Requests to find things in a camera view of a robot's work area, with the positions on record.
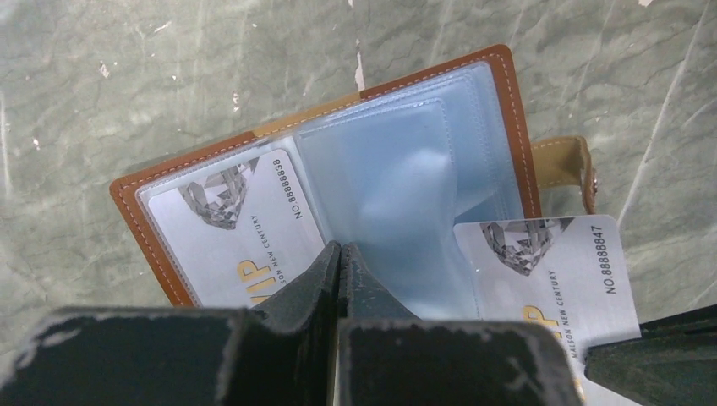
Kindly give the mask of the silver VIP credit card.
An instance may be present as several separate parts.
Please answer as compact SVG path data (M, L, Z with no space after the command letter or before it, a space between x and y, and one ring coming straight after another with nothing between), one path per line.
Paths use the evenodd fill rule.
M282 148L212 160L137 195L198 306L257 305L325 246Z

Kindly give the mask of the brown leather card holder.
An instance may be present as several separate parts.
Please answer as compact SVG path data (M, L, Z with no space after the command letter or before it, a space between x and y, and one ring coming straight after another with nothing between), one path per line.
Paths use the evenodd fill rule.
M512 53L498 44L114 180L110 195L172 304L200 307L138 192L267 148L290 155L325 245L356 244L390 294L425 319L479 317L458 223L538 218L541 192L561 186L579 187L595 211L586 140L529 140Z

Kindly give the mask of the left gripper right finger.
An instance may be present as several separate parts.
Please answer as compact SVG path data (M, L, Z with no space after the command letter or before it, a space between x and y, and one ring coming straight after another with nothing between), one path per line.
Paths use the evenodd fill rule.
M520 321L426 321L342 247L339 405L579 405L561 345Z

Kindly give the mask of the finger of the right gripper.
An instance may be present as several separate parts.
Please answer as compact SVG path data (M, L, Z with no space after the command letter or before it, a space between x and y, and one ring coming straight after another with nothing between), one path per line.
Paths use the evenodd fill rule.
M716 306L649 321L588 349L585 375L642 405L716 404Z

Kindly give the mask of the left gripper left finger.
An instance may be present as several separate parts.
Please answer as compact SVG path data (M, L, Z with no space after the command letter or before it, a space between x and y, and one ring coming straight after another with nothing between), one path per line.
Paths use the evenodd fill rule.
M4 405L325 405L341 247L253 308L65 307L1 380Z

